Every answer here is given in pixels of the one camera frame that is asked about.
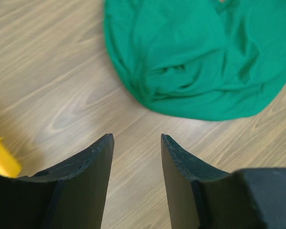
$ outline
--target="wood grain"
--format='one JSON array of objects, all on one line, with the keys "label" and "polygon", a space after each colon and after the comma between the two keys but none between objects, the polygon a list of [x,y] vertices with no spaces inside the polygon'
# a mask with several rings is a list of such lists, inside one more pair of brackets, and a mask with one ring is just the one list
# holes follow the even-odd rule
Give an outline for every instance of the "wood grain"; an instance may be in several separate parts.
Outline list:
[{"label": "wood grain", "polygon": [[100,0],[0,0],[0,136],[22,175],[113,133],[103,229],[169,229],[160,134],[220,169],[286,166],[286,86],[262,113],[229,122],[141,107],[112,68]]}]

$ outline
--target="green fabric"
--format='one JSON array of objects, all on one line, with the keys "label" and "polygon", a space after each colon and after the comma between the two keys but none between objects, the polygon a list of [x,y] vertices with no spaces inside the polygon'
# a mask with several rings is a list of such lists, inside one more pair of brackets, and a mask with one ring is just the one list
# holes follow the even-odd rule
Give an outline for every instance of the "green fabric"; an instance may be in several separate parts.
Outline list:
[{"label": "green fabric", "polygon": [[286,0],[106,0],[111,60],[147,108],[251,116],[286,83]]}]

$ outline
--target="yellow object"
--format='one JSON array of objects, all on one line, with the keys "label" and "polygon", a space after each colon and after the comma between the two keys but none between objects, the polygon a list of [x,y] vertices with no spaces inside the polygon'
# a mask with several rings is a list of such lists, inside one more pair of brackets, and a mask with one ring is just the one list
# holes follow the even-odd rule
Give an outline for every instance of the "yellow object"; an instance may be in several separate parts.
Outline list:
[{"label": "yellow object", "polygon": [[21,171],[21,165],[9,153],[1,143],[0,138],[0,175],[5,177],[17,177]]}]

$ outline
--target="green cloth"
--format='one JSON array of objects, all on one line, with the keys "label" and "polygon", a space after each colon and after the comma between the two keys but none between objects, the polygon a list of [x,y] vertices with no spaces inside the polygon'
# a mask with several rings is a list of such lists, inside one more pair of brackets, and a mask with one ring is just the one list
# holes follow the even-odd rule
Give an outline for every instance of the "green cloth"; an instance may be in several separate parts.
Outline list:
[{"label": "green cloth", "polygon": [[286,0],[106,0],[104,32],[125,87],[167,115],[255,115],[286,83]]}]

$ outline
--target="wooden floor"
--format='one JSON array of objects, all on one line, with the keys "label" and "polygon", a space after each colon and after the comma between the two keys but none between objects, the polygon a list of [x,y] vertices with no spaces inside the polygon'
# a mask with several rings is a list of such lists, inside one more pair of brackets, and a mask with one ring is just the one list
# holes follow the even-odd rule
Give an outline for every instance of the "wooden floor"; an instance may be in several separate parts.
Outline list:
[{"label": "wooden floor", "polygon": [[286,86],[259,115],[156,114],[108,59],[101,0],[0,0],[0,136],[33,175],[113,133],[102,229],[169,229],[160,134],[220,169],[286,166]]}]

